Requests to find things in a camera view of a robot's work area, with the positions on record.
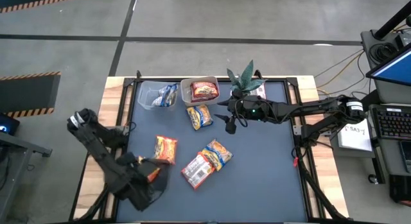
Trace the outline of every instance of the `artificial plant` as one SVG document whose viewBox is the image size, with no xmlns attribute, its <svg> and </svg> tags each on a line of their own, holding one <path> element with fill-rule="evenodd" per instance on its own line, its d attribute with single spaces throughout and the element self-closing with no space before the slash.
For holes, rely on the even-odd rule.
<svg viewBox="0 0 411 224">
<path fill-rule="evenodd" d="M 264 83 L 264 80 L 260 80 L 260 79 L 252 80 L 251 78 L 252 78 L 253 71 L 254 71 L 254 62 L 252 60 L 250 61 L 248 66 L 244 69 L 241 76 L 236 77 L 230 69 L 227 69 L 227 75 L 229 76 L 231 83 L 232 83 L 231 90 L 234 92 L 234 90 L 239 89 L 244 93 L 249 93 L 250 91 L 255 90 L 258 87 L 260 87 Z"/>
</svg>

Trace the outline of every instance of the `gray floor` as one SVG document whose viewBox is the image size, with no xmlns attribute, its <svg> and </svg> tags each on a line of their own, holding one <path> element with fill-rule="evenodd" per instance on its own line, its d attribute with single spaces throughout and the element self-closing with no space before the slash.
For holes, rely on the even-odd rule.
<svg viewBox="0 0 411 224">
<path fill-rule="evenodd" d="M 408 0 L 138 0 L 128 36 L 250 39 L 360 40 Z M 120 36 L 130 0 L 69 0 L 0 14 L 0 34 Z M 99 109 L 117 42 L 0 40 L 0 76 L 62 71 L 56 110 L 21 120 L 19 136 L 54 149 L 34 157 L 19 189 L 13 217 L 29 223 L 66 221 L 85 149 L 66 131 L 66 119 L 83 107 Z M 117 76 L 225 74 L 254 59 L 263 74 L 308 74 L 359 50 L 360 46 L 165 44 L 127 42 Z M 361 68 L 368 71 L 363 56 Z M 339 69 L 316 79 L 328 81 Z M 351 65 L 323 89 L 332 92 L 361 77 Z M 361 89 L 366 81 L 353 87 Z M 361 89 L 368 91 L 368 85 Z M 396 205 L 386 185 L 372 185 L 371 161 L 337 157 L 350 216 L 356 220 L 409 223 L 410 208 Z"/>
</svg>

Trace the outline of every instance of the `keyboard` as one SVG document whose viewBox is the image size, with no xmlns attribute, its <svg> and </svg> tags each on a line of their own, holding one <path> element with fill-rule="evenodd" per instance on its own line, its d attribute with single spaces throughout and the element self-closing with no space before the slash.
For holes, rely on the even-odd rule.
<svg viewBox="0 0 411 224">
<path fill-rule="evenodd" d="M 411 107 L 371 105 L 378 138 L 411 141 Z"/>
</svg>

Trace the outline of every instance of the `blue table surface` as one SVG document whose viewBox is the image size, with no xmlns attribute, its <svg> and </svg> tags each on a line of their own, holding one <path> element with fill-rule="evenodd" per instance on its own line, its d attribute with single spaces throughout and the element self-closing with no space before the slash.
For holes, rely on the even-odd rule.
<svg viewBox="0 0 411 224">
<path fill-rule="evenodd" d="M 219 86 L 223 101 L 231 85 Z M 286 102 L 283 82 L 266 82 L 265 89 L 268 99 Z M 237 122 L 236 134 L 230 135 L 225 123 L 213 115 L 229 115 L 227 107 L 209 105 L 214 123 L 195 131 L 180 92 L 175 106 L 173 111 L 145 110 L 136 103 L 132 120 L 137 128 L 130 134 L 128 151 L 152 157 L 156 135 L 176 138 L 176 164 L 156 202 L 139 212 L 128 200 L 120 201 L 117 221 L 306 221 L 301 181 L 291 157 L 290 123 L 249 121 L 244 128 Z M 234 157 L 194 190 L 181 170 L 214 138 Z"/>
</svg>

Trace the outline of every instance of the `plastic container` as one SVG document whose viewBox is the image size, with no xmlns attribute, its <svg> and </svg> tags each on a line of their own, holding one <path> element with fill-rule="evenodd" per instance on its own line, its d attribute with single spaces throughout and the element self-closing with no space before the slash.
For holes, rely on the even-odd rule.
<svg viewBox="0 0 411 224">
<path fill-rule="evenodd" d="M 200 102 L 192 103 L 191 102 L 191 83 L 193 82 L 214 83 L 217 86 L 218 96 L 208 101 L 200 101 Z M 205 76 L 205 77 L 185 79 L 181 81 L 180 87 L 181 87 L 181 98 L 187 107 L 192 107 L 196 105 L 214 105 L 218 102 L 218 98 L 220 97 L 220 88 L 218 87 L 217 78 L 215 78 L 214 76 Z"/>
<path fill-rule="evenodd" d="M 177 95 L 175 96 L 174 102 L 169 106 L 169 107 L 158 107 L 158 106 L 152 106 L 152 103 L 155 99 L 157 99 L 159 95 L 159 90 L 162 89 L 163 87 L 167 85 L 172 85 L 174 84 L 173 82 L 153 82 L 153 81 L 144 81 L 141 83 L 140 86 L 140 91 L 139 91 L 139 97 L 137 99 L 137 102 L 145 109 L 147 110 L 153 110 L 153 109 L 170 109 L 172 110 L 174 108 L 175 102 L 177 100 Z"/>
</svg>

